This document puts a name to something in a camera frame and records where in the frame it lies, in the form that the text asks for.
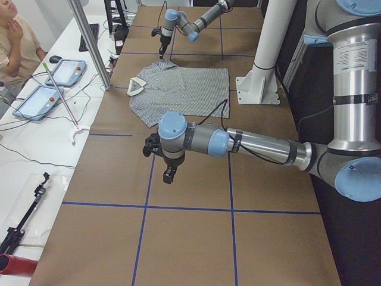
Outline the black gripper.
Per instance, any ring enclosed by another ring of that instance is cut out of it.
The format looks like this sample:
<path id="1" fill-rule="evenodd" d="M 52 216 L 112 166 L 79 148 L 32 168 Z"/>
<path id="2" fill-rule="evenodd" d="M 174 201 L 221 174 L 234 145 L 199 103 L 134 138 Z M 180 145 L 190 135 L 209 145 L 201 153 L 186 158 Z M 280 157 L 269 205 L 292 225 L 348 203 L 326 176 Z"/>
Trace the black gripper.
<path id="1" fill-rule="evenodd" d="M 167 165 L 167 169 L 163 173 L 163 182 L 165 184 L 172 184 L 174 181 L 174 176 L 177 172 L 178 166 L 180 166 L 185 160 L 185 155 L 178 158 L 164 157 L 164 162 Z"/>
<path id="2" fill-rule="evenodd" d="M 167 50 L 167 45 L 169 45 L 169 37 L 165 35 L 161 35 L 160 42 L 161 42 L 161 46 L 159 48 L 159 55 L 160 55 L 160 59 L 163 59 L 165 52 Z"/>

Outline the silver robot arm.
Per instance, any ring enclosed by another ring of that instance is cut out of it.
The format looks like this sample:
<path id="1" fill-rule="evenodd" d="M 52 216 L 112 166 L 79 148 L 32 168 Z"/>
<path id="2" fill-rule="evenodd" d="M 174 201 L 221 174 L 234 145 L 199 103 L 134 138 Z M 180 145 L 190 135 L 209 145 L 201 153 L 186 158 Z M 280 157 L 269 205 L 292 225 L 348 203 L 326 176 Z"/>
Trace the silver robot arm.
<path id="1" fill-rule="evenodd" d="M 188 122 L 175 111 L 163 115 L 143 153 L 161 156 L 172 183 L 186 151 L 222 157 L 245 153 L 270 163 L 296 166 L 354 201 L 380 198 L 380 142 L 376 139 L 379 1 L 308 1 L 304 42 L 333 47 L 333 140 L 324 145 Z"/>
<path id="2" fill-rule="evenodd" d="M 202 52 L 198 46 L 195 51 L 186 48 L 185 52 L 177 51 L 176 55 L 212 55 L 232 57 L 253 57 L 264 11 L 268 1 L 258 1 L 254 7 L 233 8 L 235 1 L 218 1 L 194 22 L 189 22 L 184 11 L 167 9 L 162 26 L 154 28 L 151 36 L 160 37 L 159 59 L 163 59 L 166 50 L 173 54 L 172 37 L 181 34 L 190 42 L 195 42 L 202 30 L 208 34 L 202 38 L 207 48 L 217 46 L 211 51 Z"/>

